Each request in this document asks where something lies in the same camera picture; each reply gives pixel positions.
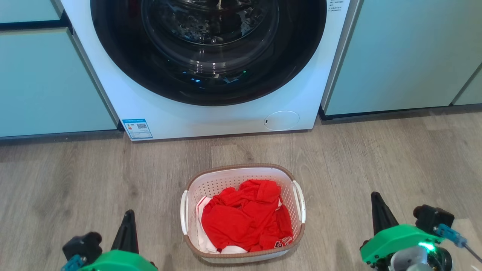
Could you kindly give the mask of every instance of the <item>washing machine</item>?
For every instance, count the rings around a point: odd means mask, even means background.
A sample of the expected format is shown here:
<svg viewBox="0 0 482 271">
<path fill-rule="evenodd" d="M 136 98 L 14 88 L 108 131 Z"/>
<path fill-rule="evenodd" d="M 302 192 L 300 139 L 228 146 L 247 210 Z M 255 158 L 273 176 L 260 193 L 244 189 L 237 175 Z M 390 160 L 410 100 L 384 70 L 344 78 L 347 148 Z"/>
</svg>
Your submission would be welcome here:
<svg viewBox="0 0 482 271">
<path fill-rule="evenodd" d="M 132 141 L 313 128 L 349 0 L 62 0 Z"/>
</svg>

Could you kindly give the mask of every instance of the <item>blue connector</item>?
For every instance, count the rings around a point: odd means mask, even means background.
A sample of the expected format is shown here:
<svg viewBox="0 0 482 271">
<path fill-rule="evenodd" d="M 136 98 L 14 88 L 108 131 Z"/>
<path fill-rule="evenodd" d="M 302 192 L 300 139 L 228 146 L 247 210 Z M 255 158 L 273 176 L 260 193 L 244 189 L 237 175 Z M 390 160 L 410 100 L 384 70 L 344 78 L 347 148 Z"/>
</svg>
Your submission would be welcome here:
<svg viewBox="0 0 482 271">
<path fill-rule="evenodd" d="M 465 245 L 467 244 L 466 238 L 464 238 L 462 235 L 460 235 L 460 233 L 445 224 L 440 224 L 433 230 L 435 231 L 436 235 L 447 238 L 448 240 L 454 242 L 457 247 L 465 247 Z"/>
<path fill-rule="evenodd" d="M 79 270 L 82 265 L 84 265 L 84 261 L 79 255 L 74 255 L 68 262 L 62 267 L 61 271 L 77 271 Z"/>
</svg>

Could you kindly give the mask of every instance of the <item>white handle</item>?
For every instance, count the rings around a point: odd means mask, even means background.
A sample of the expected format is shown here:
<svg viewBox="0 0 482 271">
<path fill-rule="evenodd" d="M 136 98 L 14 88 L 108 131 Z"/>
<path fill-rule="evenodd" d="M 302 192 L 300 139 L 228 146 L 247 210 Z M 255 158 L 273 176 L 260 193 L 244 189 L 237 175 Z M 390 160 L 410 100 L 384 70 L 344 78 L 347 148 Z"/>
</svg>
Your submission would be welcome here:
<svg viewBox="0 0 482 271">
<path fill-rule="evenodd" d="M 182 228 L 182 233 L 184 235 L 187 235 L 187 223 L 188 223 L 188 217 L 187 217 L 187 190 L 184 191 L 181 197 L 181 228 Z"/>
<path fill-rule="evenodd" d="M 295 185 L 296 191 L 298 192 L 299 196 L 299 203 L 297 202 L 296 204 L 300 205 L 301 207 L 301 223 L 305 223 L 306 221 L 306 205 L 305 205 L 305 197 L 303 196 L 303 192 L 301 191 L 300 185 L 296 182 L 293 181 L 293 184 Z"/>
</svg>

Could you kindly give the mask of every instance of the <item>plastic basket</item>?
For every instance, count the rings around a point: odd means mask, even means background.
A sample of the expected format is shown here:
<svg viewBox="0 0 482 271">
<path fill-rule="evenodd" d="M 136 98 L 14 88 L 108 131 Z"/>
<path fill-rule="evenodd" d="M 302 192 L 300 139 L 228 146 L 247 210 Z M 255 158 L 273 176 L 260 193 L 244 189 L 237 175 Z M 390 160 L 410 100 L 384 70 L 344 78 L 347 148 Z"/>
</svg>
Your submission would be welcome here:
<svg viewBox="0 0 482 271">
<path fill-rule="evenodd" d="M 293 242 L 287 246 L 243 254 L 208 254 L 199 250 L 195 206 L 203 196 L 213 197 L 223 189 L 235 187 L 249 179 L 268 179 L 281 187 L 283 203 L 288 209 L 293 227 Z M 181 227 L 184 238 L 194 254 L 211 263 L 247 263 L 286 254 L 299 243 L 305 231 L 305 198 L 293 175 L 274 164 L 245 164 L 214 168 L 196 175 L 181 198 Z"/>
</svg>

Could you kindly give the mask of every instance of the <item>cabinet door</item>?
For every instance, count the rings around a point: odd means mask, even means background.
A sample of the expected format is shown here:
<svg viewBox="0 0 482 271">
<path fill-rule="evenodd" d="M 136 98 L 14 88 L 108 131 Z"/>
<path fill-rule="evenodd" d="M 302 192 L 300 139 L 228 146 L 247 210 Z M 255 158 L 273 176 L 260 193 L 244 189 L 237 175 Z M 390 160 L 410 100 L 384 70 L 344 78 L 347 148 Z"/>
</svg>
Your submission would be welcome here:
<svg viewBox="0 0 482 271">
<path fill-rule="evenodd" d="M 0 0 L 0 24 L 60 18 L 58 0 Z"/>
<path fill-rule="evenodd" d="M 0 33 L 0 136 L 116 129 L 68 29 Z"/>
<path fill-rule="evenodd" d="M 482 104 L 482 64 L 454 105 Z"/>
<path fill-rule="evenodd" d="M 482 62 L 482 1 L 365 0 L 327 115 L 449 105 Z"/>
</svg>

